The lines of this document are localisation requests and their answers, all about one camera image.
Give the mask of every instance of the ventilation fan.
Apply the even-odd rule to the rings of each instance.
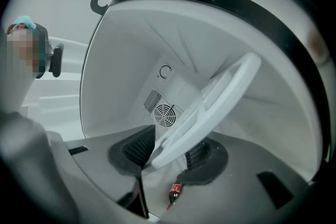
[[[160,104],[154,111],[154,117],[157,123],[163,127],[170,127],[176,120],[176,114],[173,110],[174,105],[169,106],[166,104]]]

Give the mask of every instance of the black rectangular slot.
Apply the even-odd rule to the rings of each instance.
[[[263,172],[257,175],[276,208],[280,208],[292,200],[293,194],[272,172]]]
[[[89,149],[85,146],[75,147],[69,150],[70,155],[75,155],[84,151],[88,151]]]

